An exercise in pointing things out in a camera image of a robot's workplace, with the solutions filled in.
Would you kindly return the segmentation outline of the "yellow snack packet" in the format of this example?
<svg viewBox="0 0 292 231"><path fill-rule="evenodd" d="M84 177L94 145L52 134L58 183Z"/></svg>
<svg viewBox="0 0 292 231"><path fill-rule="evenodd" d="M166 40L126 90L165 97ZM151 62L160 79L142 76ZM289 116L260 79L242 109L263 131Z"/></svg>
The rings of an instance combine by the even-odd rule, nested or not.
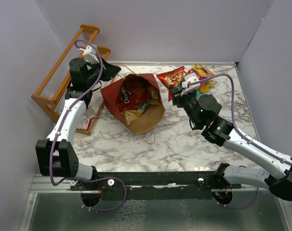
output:
<svg viewBox="0 0 292 231"><path fill-rule="evenodd" d="M215 81L215 80L207 81L201 85L201 88L199 91L201 93L207 93L209 91L209 89L214 87L216 84L217 84L217 81Z"/></svg>

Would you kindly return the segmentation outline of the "orange Fox's fruits candy bag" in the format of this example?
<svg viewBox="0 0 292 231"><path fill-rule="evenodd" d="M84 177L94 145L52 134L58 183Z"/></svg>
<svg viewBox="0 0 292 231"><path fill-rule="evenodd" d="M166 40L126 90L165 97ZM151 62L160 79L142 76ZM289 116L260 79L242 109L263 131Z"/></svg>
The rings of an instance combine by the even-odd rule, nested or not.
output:
<svg viewBox="0 0 292 231"><path fill-rule="evenodd" d="M192 66L187 73L188 74L195 73L198 77L198 80L203 80L215 75L212 71L210 71L209 69L205 68L200 64Z"/></svg>

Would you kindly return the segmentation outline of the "red snack packet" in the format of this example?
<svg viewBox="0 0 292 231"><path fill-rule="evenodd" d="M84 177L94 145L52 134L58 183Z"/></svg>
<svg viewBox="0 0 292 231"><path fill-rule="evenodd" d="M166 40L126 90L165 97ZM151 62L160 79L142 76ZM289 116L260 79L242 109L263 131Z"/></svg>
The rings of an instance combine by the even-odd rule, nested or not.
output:
<svg viewBox="0 0 292 231"><path fill-rule="evenodd" d="M185 73L185 67L181 66L173 71L157 75L157 78L160 80L160 82L169 90L168 101L172 100L171 89L173 89L175 85L182 81Z"/></svg>

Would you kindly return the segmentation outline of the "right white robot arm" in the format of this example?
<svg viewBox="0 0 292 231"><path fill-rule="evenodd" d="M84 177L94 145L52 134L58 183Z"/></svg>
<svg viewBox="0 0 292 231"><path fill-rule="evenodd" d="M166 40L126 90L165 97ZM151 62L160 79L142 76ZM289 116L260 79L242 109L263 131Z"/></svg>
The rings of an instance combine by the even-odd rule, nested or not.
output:
<svg viewBox="0 0 292 231"><path fill-rule="evenodd" d="M268 189L274 196L292 201L292 156L277 152L236 128L219 116L222 108L212 94L196 97L197 91L175 88L170 91L173 105L183 108L192 130L201 130L210 143L241 154L260 169L221 164L213 176L214 185L247 184Z"/></svg>

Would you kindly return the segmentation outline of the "red paper bag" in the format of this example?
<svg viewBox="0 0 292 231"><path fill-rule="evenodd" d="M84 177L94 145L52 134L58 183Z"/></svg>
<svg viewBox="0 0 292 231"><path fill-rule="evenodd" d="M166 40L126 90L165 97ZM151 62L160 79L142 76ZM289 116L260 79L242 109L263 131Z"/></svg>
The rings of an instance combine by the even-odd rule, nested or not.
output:
<svg viewBox="0 0 292 231"><path fill-rule="evenodd" d="M126 82L134 81L146 85L151 99L135 107L142 109L144 113L136 121L127 126L121 115L121 111L118 109L117 99L119 99L121 85ZM135 135L143 135L149 130L154 130L154 126L163 118L165 109L161 100L158 83L153 74L137 74L132 72L120 80L102 88L101 94L109 112Z"/></svg>

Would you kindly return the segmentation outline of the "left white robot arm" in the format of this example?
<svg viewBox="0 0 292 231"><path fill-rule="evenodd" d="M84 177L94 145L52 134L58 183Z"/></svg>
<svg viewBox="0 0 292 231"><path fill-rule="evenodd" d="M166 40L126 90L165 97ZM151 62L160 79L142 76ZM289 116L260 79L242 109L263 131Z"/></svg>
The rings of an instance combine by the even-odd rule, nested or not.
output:
<svg viewBox="0 0 292 231"><path fill-rule="evenodd" d="M88 190L97 187L96 168L80 163L71 143L88 109L95 85L100 81L110 81L120 70L120 67L105 60L90 63L82 58L74 58L69 62L71 83L65 92L64 108L51 133L45 140L37 141L35 146L43 176L81 180Z"/></svg>

